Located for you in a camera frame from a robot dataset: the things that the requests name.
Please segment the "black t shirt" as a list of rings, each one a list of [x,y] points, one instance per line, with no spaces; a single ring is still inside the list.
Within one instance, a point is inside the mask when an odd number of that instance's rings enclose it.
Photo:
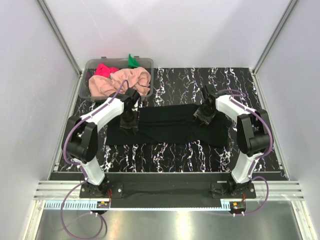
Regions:
[[[138,131],[120,129],[120,117],[110,121],[106,128],[106,145],[135,145],[150,143],[188,144],[201,141],[215,148],[228,145],[232,122],[218,113],[206,125],[194,117],[197,104],[143,107],[139,109]]]

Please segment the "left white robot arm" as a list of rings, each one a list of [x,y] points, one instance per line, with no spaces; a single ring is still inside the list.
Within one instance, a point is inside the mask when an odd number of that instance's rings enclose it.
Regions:
[[[140,94],[133,88],[115,92],[100,106],[80,117],[68,118],[62,140],[62,155],[68,164],[76,165],[84,175],[83,190],[93,197],[111,193],[108,178],[97,160],[99,131],[119,117],[119,129],[127,134],[138,132]]]

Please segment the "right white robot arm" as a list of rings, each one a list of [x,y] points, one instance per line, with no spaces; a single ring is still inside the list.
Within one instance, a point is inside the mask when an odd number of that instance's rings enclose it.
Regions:
[[[240,198],[249,190],[254,169],[259,159],[273,148],[273,135],[268,112],[253,109],[236,100],[247,95],[235,89],[217,91],[212,84],[202,90],[204,102],[193,116],[208,125],[218,113],[223,113],[236,123],[236,143],[240,151],[236,165],[226,183],[212,189],[213,195]]]

